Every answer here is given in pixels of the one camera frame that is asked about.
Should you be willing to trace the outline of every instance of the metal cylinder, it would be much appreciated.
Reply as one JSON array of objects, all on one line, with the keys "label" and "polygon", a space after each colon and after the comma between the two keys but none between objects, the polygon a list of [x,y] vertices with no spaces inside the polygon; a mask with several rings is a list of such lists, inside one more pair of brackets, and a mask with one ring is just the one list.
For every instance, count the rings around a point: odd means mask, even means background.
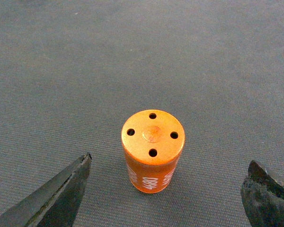
[{"label": "metal cylinder", "polygon": [[166,188],[185,143],[181,123],[165,111],[144,110],[125,122],[121,141],[132,184],[145,193]]}]

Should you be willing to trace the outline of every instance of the cylinder top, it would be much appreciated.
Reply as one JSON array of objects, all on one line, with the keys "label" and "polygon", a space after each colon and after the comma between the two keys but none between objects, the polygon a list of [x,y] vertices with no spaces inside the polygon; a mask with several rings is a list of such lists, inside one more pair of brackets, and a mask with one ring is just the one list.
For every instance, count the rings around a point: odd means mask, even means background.
[{"label": "cylinder top", "polygon": [[152,166],[177,158],[185,143],[181,123],[162,110],[144,110],[132,115],[121,131],[122,145],[136,161]]}]

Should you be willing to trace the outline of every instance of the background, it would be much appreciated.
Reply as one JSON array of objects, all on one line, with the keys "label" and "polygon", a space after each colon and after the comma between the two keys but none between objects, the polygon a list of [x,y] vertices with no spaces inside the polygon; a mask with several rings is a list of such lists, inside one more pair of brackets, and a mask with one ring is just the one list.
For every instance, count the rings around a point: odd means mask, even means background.
[{"label": "background", "polygon": [[[146,109],[186,132],[154,195],[120,139]],[[75,227],[249,227],[250,161],[284,176],[284,0],[0,0],[0,214],[87,152]]]}]

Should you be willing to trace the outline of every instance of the hole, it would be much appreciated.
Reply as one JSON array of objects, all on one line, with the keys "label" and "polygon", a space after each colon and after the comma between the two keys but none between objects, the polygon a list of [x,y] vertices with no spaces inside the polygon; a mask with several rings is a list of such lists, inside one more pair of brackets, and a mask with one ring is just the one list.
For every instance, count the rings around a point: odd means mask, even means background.
[{"label": "hole", "polygon": [[150,151],[148,152],[148,154],[151,157],[156,157],[157,156],[157,150],[156,149],[150,149]]},{"label": "hole", "polygon": [[133,129],[127,130],[127,135],[133,136],[134,135],[134,130]]},{"label": "hole", "polygon": [[156,117],[157,117],[157,115],[156,115],[155,113],[151,113],[151,114],[150,114],[150,118],[151,118],[151,119],[155,119]]},{"label": "hole", "polygon": [[177,139],[178,138],[178,133],[176,133],[175,131],[173,131],[171,134],[170,134],[170,137],[173,138],[173,139]]}]

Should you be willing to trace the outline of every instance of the gray carpet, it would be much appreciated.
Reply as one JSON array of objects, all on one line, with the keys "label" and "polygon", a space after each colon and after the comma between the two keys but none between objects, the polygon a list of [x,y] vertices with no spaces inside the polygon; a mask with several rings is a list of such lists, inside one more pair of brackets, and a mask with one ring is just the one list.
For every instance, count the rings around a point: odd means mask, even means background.
[{"label": "gray carpet", "polygon": [[[154,195],[120,140],[145,109],[186,132]],[[249,227],[249,162],[284,176],[284,0],[0,0],[0,214],[87,152],[75,227]]]}]

